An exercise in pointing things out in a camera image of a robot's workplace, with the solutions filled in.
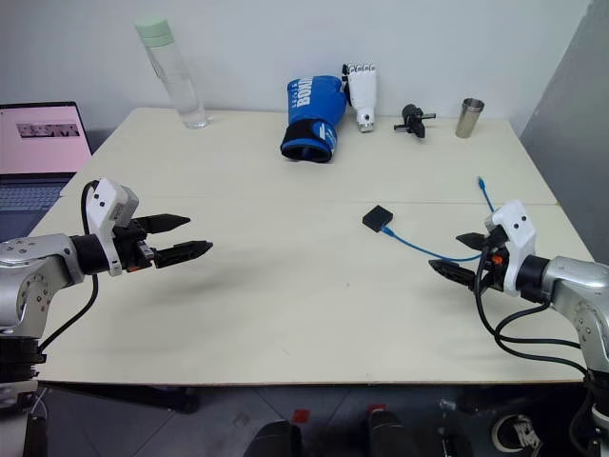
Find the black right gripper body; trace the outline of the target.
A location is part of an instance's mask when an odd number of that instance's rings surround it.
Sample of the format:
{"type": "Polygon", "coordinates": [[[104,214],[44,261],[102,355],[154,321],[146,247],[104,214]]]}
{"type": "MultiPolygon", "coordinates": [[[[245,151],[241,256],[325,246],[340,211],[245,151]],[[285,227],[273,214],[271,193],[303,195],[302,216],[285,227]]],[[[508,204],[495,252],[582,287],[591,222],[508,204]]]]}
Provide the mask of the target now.
{"type": "Polygon", "coordinates": [[[482,240],[481,259],[474,280],[475,291],[484,292],[488,288],[503,291],[510,257],[507,241],[507,234],[501,226],[492,228],[482,240]]]}

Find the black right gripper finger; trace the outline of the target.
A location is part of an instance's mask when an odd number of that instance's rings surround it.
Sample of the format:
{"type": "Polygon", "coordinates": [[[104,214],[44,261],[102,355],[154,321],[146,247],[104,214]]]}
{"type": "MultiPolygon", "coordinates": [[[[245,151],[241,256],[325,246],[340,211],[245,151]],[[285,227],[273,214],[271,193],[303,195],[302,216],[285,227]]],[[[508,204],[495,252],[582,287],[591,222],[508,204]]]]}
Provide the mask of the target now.
{"type": "Polygon", "coordinates": [[[435,259],[429,260],[428,265],[443,278],[467,287],[469,290],[476,288],[477,273],[471,269],[463,268],[459,264],[435,259]]]}
{"type": "Polygon", "coordinates": [[[477,251],[483,251],[489,247],[488,234],[468,232],[458,235],[456,239],[467,247],[477,251]]]}

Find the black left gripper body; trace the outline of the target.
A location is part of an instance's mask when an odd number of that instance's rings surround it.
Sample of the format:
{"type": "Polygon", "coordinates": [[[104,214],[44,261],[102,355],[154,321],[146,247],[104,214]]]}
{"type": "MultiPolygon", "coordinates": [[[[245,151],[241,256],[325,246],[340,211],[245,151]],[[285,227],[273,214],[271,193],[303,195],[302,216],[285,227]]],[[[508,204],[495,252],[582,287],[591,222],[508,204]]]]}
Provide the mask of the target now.
{"type": "Polygon", "coordinates": [[[155,253],[146,244],[149,233],[151,233],[151,222],[148,218],[131,219],[126,227],[115,226],[112,229],[113,244],[122,270],[133,272],[152,266],[155,253]]]}

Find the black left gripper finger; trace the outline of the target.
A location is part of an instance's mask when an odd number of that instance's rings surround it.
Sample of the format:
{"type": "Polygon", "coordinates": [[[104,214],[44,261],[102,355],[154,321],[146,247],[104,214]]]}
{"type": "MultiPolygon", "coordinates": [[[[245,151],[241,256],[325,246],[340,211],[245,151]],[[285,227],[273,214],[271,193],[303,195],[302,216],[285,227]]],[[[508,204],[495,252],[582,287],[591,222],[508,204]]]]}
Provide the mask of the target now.
{"type": "Polygon", "coordinates": [[[166,268],[188,262],[206,254],[213,244],[208,241],[189,241],[171,248],[154,250],[153,262],[156,268],[166,268]]]}
{"type": "Polygon", "coordinates": [[[141,228],[146,233],[156,234],[172,231],[189,222],[190,219],[188,217],[163,213],[142,217],[141,228]]]}

